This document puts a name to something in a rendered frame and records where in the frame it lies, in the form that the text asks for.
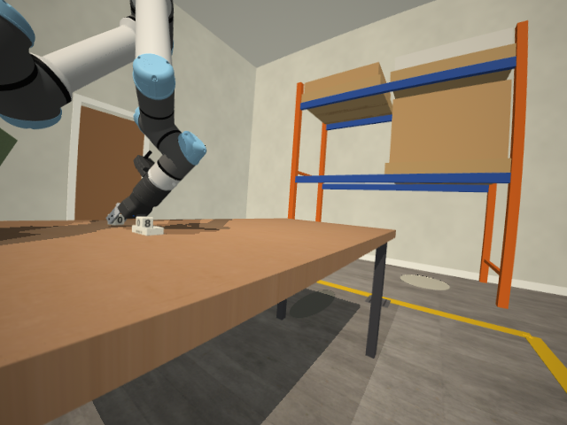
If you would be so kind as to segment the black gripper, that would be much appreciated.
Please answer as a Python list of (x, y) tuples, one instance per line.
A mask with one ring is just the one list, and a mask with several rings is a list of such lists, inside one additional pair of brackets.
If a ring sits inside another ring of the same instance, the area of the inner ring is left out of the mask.
[(134, 159), (134, 165), (143, 178), (133, 188), (130, 196), (117, 203), (106, 217), (109, 224), (113, 224), (120, 214), (124, 217), (124, 222), (136, 217), (147, 217), (153, 207), (158, 206), (180, 182), (163, 173), (157, 162), (148, 158), (151, 154), (148, 151), (145, 156), (137, 155)]

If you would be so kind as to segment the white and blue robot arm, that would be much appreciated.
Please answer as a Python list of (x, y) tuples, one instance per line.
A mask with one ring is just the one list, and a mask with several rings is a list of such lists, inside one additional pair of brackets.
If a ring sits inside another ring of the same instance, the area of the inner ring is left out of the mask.
[(181, 181), (206, 147), (175, 125), (173, 0), (130, 3), (131, 15), (119, 27), (40, 57), (29, 52), (35, 42), (31, 26), (0, 0), (0, 117), (18, 128), (51, 127), (73, 92), (134, 61), (134, 121), (162, 153), (159, 168)]

